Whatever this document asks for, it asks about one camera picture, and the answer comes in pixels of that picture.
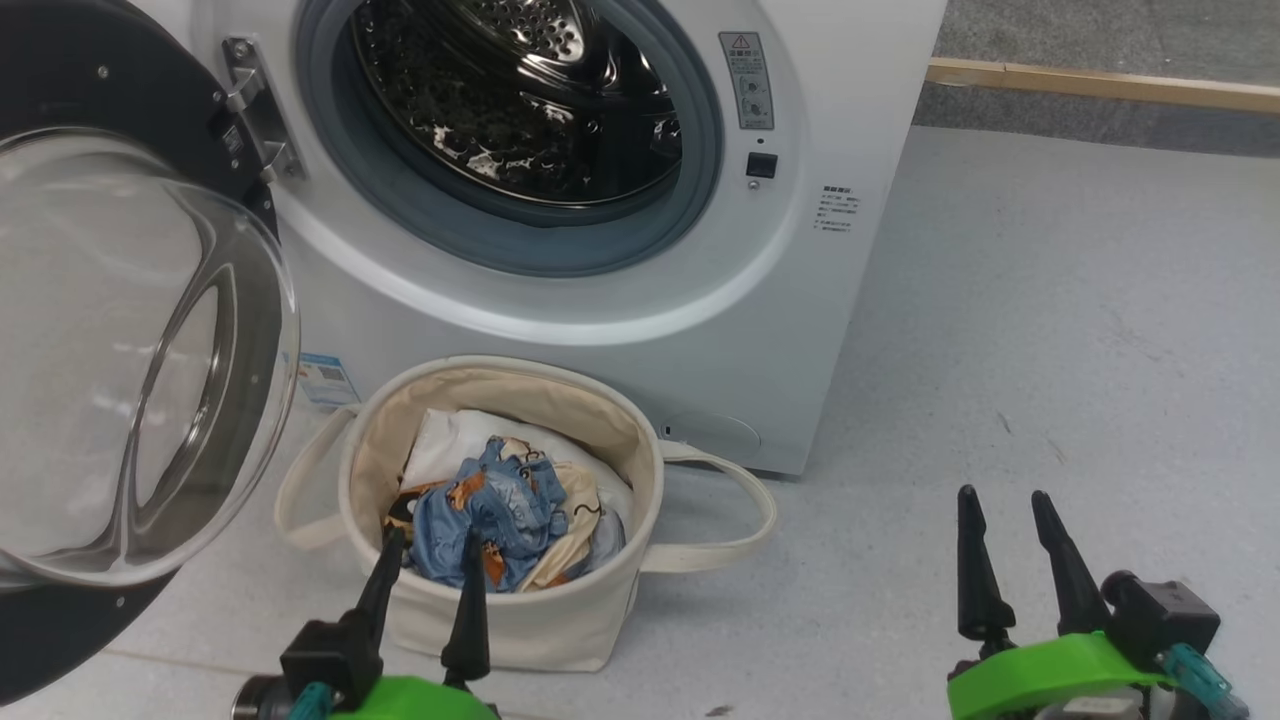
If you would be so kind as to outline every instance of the laundry basket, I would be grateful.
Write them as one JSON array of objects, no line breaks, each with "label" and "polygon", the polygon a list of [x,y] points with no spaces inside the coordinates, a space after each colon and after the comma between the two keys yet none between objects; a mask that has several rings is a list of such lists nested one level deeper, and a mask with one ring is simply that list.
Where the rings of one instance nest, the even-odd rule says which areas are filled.
[{"label": "laundry basket", "polygon": [[[280,487],[275,521],[284,537],[306,548],[346,534],[370,571],[381,550],[383,516],[399,491],[399,471],[429,407],[484,410],[556,430],[608,462],[632,488],[635,530],[607,565],[561,587],[488,596],[490,659],[499,667],[599,670],[631,612],[641,573],[723,568],[755,552],[777,520],[773,497],[755,475],[687,445],[658,439],[640,410],[617,391],[538,363],[460,356],[419,365],[385,384],[362,409],[334,413]],[[338,470],[339,515],[293,528],[289,516],[300,491],[352,419]],[[650,544],[664,462],[707,462],[737,480],[760,511],[759,529],[732,542]],[[392,593],[388,633],[397,644],[439,655],[457,605],[457,589],[402,573]]]}]

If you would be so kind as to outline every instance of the floor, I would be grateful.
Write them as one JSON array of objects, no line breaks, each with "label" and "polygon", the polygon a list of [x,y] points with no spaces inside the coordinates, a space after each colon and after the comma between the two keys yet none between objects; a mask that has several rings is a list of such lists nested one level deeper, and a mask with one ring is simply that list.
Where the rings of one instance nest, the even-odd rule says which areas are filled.
[{"label": "floor", "polygon": [[[955,493],[973,483],[1016,642],[1056,621],[1043,488],[1096,578],[1188,583],[1224,618],[1211,657],[1256,708],[1280,705],[1276,187],[1268,160],[914,128],[810,465],[771,483],[771,544],[645,577],[602,673],[495,673],[476,692],[509,717],[946,717],[946,673],[977,651],[954,605]],[[233,527],[108,652],[4,717],[225,717],[305,620],[352,603],[347,548],[306,555],[270,529],[320,419],[300,405]],[[672,475],[658,537],[744,529],[723,482]]]},{"label": "floor", "polygon": [[[951,0],[934,55],[1280,86],[1275,0]],[[1280,158],[1280,117],[925,85],[915,124]]]}]

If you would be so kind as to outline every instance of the washing machine door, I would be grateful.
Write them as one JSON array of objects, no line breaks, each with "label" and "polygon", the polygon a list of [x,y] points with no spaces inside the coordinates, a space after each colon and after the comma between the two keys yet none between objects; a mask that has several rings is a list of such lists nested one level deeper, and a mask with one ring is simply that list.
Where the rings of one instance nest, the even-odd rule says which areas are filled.
[{"label": "washing machine door", "polygon": [[228,92],[113,0],[0,0],[0,705],[109,642],[275,447],[297,314]]}]

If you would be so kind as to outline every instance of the wooden strip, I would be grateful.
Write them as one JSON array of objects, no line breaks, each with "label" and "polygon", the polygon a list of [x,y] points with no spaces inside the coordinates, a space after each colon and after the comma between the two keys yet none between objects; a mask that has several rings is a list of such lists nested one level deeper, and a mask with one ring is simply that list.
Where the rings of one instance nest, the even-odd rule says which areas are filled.
[{"label": "wooden strip", "polygon": [[924,79],[950,86],[1029,90],[1280,115],[1280,87],[1236,82],[1130,76],[952,58],[933,58]]}]

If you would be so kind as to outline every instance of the basket handle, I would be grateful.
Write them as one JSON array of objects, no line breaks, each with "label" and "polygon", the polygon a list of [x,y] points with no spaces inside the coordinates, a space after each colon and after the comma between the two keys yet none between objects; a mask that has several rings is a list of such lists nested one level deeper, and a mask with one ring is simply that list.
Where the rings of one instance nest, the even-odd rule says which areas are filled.
[{"label": "basket handle", "polygon": [[293,464],[289,465],[289,471],[284,474],[284,482],[280,483],[280,491],[275,496],[275,528],[293,547],[315,550],[346,534],[342,516],[338,514],[307,523],[300,528],[293,528],[291,519],[293,516],[293,506],[298,502],[298,495],[310,484],[308,480],[312,479],[311,477],[316,465],[320,464],[320,459],[329,452],[333,443],[338,442],[338,436],[347,429],[347,425],[358,413],[360,405],[343,405],[334,410],[324,425],[320,427],[320,430],[316,432],[315,437],[307,442],[307,446],[293,460]]},{"label": "basket handle", "polygon": [[778,506],[759,478],[723,457],[703,452],[680,442],[658,441],[667,462],[707,462],[737,480],[760,510],[760,529],[751,537],[730,542],[699,544],[650,544],[640,564],[641,573],[696,573],[732,565],[755,553],[773,534]]}]

